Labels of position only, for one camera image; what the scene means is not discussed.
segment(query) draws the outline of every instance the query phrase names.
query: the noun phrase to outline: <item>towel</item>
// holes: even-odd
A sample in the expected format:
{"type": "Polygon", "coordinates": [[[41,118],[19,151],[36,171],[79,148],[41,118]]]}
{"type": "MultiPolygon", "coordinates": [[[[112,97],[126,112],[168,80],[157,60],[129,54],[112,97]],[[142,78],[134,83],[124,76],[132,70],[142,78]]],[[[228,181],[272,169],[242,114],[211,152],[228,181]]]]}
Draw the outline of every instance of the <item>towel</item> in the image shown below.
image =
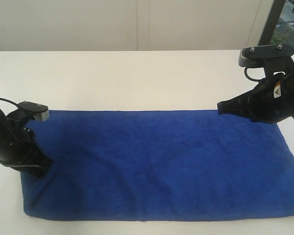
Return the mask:
{"type": "Polygon", "coordinates": [[[220,221],[294,215],[294,157],[276,124],[217,111],[51,111],[29,128],[54,159],[22,173],[49,220],[220,221]]]}

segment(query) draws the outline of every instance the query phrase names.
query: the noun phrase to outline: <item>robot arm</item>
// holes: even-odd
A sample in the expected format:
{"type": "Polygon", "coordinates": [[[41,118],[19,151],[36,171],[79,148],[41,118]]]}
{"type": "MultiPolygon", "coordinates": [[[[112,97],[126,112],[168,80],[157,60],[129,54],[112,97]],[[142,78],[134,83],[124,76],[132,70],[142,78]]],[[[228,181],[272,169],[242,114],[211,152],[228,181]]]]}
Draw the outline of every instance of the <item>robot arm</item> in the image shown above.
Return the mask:
{"type": "Polygon", "coordinates": [[[18,171],[44,176],[53,161],[45,156],[35,143],[35,134],[25,127],[29,120],[44,121],[49,117],[48,107],[31,102],[15,104],[18,109],[5,115],[0,109],[0,163],[18,171]]]}
{"type": "Polygon", "coordinates": [[[253,122],[276,123],[294,118],[294,48],[290,45],[270,45],[245,48],[239,65],[245,75],[258,85],[249,92],[218,103],[219,114],[232,114],[253,122]],[[264,68],[266,77],[252,79],[249,68],[264,68]]]}

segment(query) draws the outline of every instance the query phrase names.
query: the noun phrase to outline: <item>tabletop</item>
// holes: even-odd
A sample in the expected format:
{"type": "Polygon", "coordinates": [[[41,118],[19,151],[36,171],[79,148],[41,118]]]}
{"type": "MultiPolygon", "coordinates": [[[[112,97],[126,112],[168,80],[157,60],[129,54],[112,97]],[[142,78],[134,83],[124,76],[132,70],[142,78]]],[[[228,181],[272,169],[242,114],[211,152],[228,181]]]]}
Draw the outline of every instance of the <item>tabletop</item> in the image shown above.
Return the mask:
{"type": "MultiPolygon", "coordinates": [[[[54,110],[210,110],[252,89],[238,50],[0,52],[0,97],[54,110]]],[[[260,69],[251,76],[262,78],[260,69]]],[[[0,102],[6,113],[14,109],[0,102]]],[[[279,128],[294,154],[294,121],[279,128]]],[[[0,165],[0,234],[294,234],[294,216],[221,222],[59,222],[23,212],[18,172],[0,165]]]]}

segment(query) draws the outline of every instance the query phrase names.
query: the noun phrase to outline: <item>warning label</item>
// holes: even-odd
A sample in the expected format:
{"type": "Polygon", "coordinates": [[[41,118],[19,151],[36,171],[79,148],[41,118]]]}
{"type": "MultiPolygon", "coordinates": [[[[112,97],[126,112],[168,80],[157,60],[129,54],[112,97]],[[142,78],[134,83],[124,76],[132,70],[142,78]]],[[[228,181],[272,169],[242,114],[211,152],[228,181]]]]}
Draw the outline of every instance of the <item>warning label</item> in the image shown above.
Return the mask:
{"type": "Polygon", "coordinates": [[[273,91],[273,96],[274,98],[279,98],[281,96],[281,85],[280,82],[278,82],[275,87],[274,87],[274,91],[273,91]]]}

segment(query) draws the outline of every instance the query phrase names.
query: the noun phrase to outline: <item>blue towel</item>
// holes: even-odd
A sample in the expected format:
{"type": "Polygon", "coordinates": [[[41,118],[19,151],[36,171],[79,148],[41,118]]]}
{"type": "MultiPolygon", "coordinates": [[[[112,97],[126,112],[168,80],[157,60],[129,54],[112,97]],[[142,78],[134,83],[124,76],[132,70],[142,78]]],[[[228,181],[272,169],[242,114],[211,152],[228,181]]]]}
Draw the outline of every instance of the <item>blue towel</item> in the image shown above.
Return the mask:
{"type": "Polygon", "coordinates": [[[294,157],[276,124],[217,111],[52,111],[28,125],[55,164],[22,173],[49,220],[217,221],[294,215],[294,157]]]}

